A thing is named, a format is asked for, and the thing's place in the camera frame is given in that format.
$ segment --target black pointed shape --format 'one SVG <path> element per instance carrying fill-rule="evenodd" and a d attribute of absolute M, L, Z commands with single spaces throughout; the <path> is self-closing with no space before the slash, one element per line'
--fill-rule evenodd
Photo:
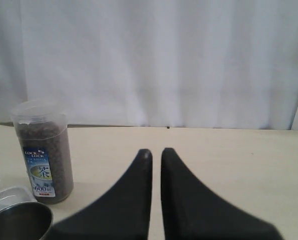
<path fill-rule="evenodd" d="M 152 154 L 141 149 L 111 189 L 52 226 L 47 240 L 146 240 L 151 196 Z"/>
<path fill-rule="evenodd" d="M 161 203 L 166 240 L 282 240 L 272 224 L 213 193 L 172 148 L 162 153 Z"/>

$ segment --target blue label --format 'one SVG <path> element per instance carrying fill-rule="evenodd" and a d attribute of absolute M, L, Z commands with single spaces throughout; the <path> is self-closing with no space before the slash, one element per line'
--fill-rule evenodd
<path fill-rule="evenodd" d="M 40 147 L 24 147 L 23 153 L 34 195 L 46 198 L 55 197 L 47 151 Z"/>

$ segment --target transparent plastic jar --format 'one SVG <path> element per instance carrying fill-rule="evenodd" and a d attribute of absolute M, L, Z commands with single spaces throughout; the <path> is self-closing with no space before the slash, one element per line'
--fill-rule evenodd
<path fill-rule="evenodd" d="M 11 111 L 34 196 L 56 204 L 73 189 L 68 123 L 61 106 L 50 99 L 19 104 Z"/>

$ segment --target black object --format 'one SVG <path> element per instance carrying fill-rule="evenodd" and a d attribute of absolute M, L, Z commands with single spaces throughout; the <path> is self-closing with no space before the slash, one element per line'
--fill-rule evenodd
<path fill-rule="evenodd" d="M 111 189 L 84 210 L 55 224 L 46 239 L 146 240 L 151 196 L 152 154 L 141 149 Z"/>
<path fill-rule="evenodd" d="M 161 203 L 166 240 L 282 240 L 272 224 L 213 193 L 172 148 L 162 153 Z"/>

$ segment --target label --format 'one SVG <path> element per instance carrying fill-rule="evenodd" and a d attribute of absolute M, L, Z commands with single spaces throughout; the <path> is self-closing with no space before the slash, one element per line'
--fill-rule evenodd
<path fill-rule="evenodd" d="M 34 195 L 55 197 L 49 155 L 46 150 L 39 147 L 24 147 L 23 152 Z"/>

